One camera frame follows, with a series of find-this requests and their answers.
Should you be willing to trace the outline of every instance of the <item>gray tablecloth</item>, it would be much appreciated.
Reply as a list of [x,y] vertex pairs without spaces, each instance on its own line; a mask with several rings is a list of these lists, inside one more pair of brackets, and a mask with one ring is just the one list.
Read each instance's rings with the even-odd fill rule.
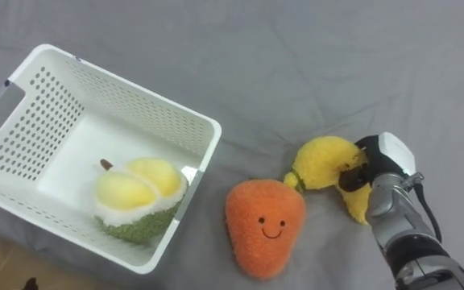
[[413,150],[445,248],[464,265],[464,1],[0,0],[0,84],[50,43],[216,118],[222,141],[157,271],[136,276],[0,210],[0,235],[135,289],[391,289],[369,227],[306,196],[287,269],[238,270],[224,198],[280,178],[303,142],[390,131]]

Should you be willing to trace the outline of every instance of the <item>robotic arm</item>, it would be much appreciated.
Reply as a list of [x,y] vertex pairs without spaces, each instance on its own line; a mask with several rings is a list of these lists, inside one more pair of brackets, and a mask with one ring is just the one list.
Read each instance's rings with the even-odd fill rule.
[[[370,182],[367,221],[396,281],[397,290],[464,290],[464,270],[441,245],[440,228],[425,201],[424,179],[414,155],[391,133],[368,136],[358,145],[368,165],[357,168],[358,182]],[[352,178],[352,172],[340,177]],[[415,191],[433,224],[424,223],[409,199]]]

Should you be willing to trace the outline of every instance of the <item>plush carrot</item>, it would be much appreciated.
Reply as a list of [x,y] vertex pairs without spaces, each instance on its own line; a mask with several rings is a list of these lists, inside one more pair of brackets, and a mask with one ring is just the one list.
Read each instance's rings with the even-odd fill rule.
[[230,191],[225,211],[239,266],[261,280],[280,274],[304,225],[304,198],[276,180],[249,180]]

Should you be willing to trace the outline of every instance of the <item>durian plush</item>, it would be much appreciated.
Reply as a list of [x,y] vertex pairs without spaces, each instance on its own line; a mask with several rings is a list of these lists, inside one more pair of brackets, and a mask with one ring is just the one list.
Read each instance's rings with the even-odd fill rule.
[[188,186],[165,159],[138,158],[122,166],[101,161],[94,215],[103,230],[128,242],[146,243],[162,234]]
[[[334,186],[350,216],[366,225],[371,186],[365,180],[357,180],[355,174],[366,163],[364,151],[355,143],[337,136],[321,136],[308,141],[298,151],[292,170],[284,176],[284,183],[301,193]],[[340,176],[346,176],[345,173],[351,173],[352,180],[340,184]]]

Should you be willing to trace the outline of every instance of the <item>durian stem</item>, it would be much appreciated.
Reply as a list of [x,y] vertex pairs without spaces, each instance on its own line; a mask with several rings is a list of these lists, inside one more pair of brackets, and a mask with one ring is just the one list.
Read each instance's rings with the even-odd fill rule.
[[103,167],[103,169],[105,169],[107,171],[113,167],[112,163],[110,163],[109,161],[107,161],[105,159],[101,159],[100,164]]

